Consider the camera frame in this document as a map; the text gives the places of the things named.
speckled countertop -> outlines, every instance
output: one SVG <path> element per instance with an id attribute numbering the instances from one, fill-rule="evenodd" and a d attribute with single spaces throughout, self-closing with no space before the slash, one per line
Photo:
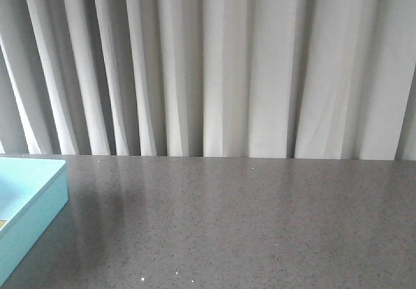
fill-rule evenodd
<path id="1" fill-rule="evenodd" d="M 2 289 L 416 288 L 416 162 L 63 158 Z"/>

light blue tray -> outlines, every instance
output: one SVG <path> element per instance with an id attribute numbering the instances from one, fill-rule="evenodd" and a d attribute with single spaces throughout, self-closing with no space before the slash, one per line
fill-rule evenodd
<path id="1" fill-rule="evenodd" d="M 63 160 L 0 158 L 0 286 L 68 201 Z"/>

white curtain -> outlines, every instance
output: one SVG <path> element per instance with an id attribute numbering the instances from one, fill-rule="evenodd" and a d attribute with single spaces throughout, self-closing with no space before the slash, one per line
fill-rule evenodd
<path id="1" fill-rule="evenodd" d="M 416 0 L 0 0 L 0 152 L 416 160 Z"/>

table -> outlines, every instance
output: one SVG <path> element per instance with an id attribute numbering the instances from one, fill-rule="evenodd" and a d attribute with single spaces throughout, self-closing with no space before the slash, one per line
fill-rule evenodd
<path id="1" fill-rule="evenodd" d="M 70 202 L 3 289 L 416 287 L 416 162 L 38 157 Z"/>

window curtain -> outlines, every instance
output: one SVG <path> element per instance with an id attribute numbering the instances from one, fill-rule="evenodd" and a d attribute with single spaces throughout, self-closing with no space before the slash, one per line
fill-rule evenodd
<path id="1" fill-rule="evenodd" d="M 0 0 L 0 153 L 416 159 L 416 0 Z"/>

